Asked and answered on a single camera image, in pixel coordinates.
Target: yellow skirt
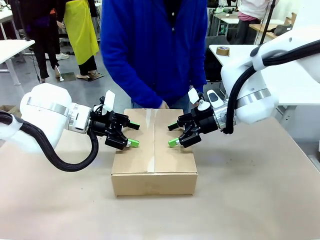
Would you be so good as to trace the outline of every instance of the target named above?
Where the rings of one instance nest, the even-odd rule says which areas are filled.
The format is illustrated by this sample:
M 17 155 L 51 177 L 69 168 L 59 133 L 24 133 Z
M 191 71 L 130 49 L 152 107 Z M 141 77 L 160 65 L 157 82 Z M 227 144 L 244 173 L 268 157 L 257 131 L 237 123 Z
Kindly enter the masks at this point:
M 78 65 L 84 64 L 99 52 L 87 0 L 72 0 L 66 3 L 64 24 Z

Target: brown packing tape roll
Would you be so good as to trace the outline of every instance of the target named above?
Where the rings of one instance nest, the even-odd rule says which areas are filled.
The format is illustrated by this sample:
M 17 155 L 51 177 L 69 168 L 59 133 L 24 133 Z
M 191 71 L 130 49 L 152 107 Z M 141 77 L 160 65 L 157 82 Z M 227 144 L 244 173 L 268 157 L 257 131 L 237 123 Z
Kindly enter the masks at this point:
M 216 54 L 220 56 L 230 56 L 230 48 L 226 46 L 218 46 L 216 48 Z

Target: robotic arm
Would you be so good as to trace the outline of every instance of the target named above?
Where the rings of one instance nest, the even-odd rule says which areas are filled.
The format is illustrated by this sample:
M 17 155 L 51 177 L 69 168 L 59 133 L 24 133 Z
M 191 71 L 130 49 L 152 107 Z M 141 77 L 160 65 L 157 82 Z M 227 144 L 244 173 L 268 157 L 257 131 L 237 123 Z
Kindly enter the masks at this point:
M 269 66 L 297 61 L 304 70 L 320 83 L 320 31 L 318 27 L 293 29 L 272 41 L 255 48 L 250 56 L 239 58 L 224 65 L 221 77 L 228 100 L 222 101 L 209 91 L 210 104 L 201 93 L 192 89 L 190 101 L 199 106 L 191 113 L 182 115 L 169 130 L 184 128 L 183 134 L 169 141 L 169 146 L 182 145 L 187 148 L 201 141 L 200 134 L 217 129 L 225 134 L 234 132 L 235 115 L 241 122 L 252 124 L 268 118 L 278 106 L 278 100 L 267 88 L 261 70 Z
M 16 143 L 27 152 L 44 152 L 47 159 L 58 169 L 77 172 L 92 163 L 99 150 L 98 138 L 106 136 L 105 144 L 116 149 L 138 147 L 139 142 L 128 139 L 122 128 L 135 130 L 139 125 L 128 116 L 113 111 L 115 94 L 108 91 L 93 108 L 71 101 L 64 88 L 43 83 L 35 86 L 21 100 L 22 119 L 0 111 L 0 139 Z M 70 164 L 55 153 L 64 129 L 87 134 L 92 149 L 82 162 Z

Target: person in white sweater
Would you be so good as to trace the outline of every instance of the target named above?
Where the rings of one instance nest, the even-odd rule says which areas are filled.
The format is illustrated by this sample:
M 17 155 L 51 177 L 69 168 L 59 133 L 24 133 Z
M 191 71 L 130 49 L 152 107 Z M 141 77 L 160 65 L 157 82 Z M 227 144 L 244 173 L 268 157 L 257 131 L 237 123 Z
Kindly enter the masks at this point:
M 239 24 L 234 44 L 251 45 L 255 43 L 256 31 L 250 24 L 260 24 L 267 16 L 273 0 L 242 0 L 239 6 Z

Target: blue fleece jacket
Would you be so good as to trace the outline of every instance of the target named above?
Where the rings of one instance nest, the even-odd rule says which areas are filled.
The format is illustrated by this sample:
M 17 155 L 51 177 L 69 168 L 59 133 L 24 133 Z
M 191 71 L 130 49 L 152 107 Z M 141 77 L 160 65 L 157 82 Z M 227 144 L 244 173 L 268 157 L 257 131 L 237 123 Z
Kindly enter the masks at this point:
M 113 80 L 144 108 L 203 92 L 207 0 L 182 0 L 174 28 L 164 0 L 103 0 L 101 52 Z

